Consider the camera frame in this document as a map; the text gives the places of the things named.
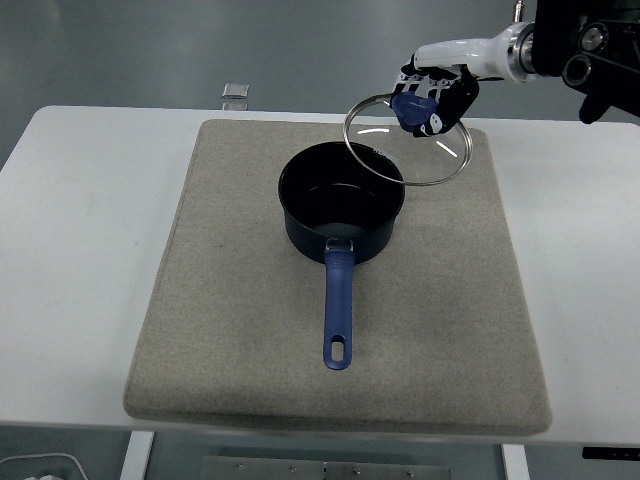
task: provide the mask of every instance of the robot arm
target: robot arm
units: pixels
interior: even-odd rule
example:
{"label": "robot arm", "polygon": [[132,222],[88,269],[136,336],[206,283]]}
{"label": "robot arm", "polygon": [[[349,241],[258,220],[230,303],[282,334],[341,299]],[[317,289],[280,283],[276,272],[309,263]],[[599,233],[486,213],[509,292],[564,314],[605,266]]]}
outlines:
{"label": "robot arm", "polygon": [[[391,107],[402,128],[416,137],[445,133],[477,98],[479,81],[535,79],[532,39],[533,24],[516,22],[491,39],[420,47],[402,67],[391,95]],[[416,95],[421,85],[426,86],[426,98]]]}
{"label": "robot arm", "polygon": [[[526,83],[562,76],[587,94],[585,123],[611,105],[640,116],[640,0],[539,0],[536,23],[522,19],[492,39],[455,40],[420,47],[398,75],[391,107],[403,129],[430,136],[452,128],[479,93],[478,82]],[[426,97],[416,95],[426,86]]]}

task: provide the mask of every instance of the black saucepan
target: black saucepan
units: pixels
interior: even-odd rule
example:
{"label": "black saucepan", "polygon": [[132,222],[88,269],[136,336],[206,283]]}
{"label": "black saucepan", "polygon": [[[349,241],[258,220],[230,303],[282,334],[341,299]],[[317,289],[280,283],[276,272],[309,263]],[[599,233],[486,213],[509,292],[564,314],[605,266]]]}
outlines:
{"label": "black saucepan", "polygon": [[[388,158],[352,146],[372,170],[402,180]],[[326,266],[323,357],[329,368],[343,370],[352,357],[353,266],[387,245],[404,186],[367,170],[343,142],[331,142],[294,156],[280,175],[278,194],[291,242]]]}

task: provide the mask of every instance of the blue handle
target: blue handle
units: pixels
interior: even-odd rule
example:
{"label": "blue handle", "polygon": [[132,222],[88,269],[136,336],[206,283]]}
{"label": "blue handle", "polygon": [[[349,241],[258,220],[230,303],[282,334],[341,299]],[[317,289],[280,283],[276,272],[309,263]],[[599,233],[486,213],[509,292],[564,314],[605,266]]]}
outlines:
{"label": "blue handle", "polygon": [[[351,315],[353,265],[351,250],[328,248],[324,252],[327,269],[327,298],[324,316],[324,363],[332,370],[344,370],[351,363]],[[334,359],[334,346],[342,358]]]}

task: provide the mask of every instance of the gray floor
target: gray floor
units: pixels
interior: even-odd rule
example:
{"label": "gray floor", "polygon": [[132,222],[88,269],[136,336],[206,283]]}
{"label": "gray floor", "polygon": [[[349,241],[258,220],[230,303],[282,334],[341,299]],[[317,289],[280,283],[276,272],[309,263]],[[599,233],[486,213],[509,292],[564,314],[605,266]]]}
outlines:
{"label": "gray floor", "polygon": [[[389,91],[420,45],[496,35],[512,4],[2,0],[0,167],[46,105],[218,109],[232,81],[250,85],[251,110],[344,113]],[[559,79],[490,82],[468,116],[574,120],[581,99]],[[615,110],[605,120],[636,121]]]}
{"label": "gray floor", "polygon": [[148,480],[200,476],[205,455],[446,467],[451,480],[504,480],[499,446],[301,437],[156,434]]}
{"label": "gray floor", "polygon": [[[9,456],[68,453],[76,457],[90,480],[120,478],[129,432],[0,427],[0,460]],[[17,459],[0,464],[0,480],[55,475],[82,480],[72,459]]]}

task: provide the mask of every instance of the gray felt mat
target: gray felt mat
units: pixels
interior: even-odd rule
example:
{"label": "gray felt mat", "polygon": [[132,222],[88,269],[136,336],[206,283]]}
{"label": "gray felt mat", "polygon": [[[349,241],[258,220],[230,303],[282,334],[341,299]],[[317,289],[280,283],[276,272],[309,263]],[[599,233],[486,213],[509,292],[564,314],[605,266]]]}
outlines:
{"label": "gray felt mat", "polygon": [[526,435],[551,422],[485,135],[438,187],[407,188],[358,265],[353,362],[322,360],[324,266],[290,243],[277,183],[340,125],[200,130],[124,397],[134,417],[260,429]]}

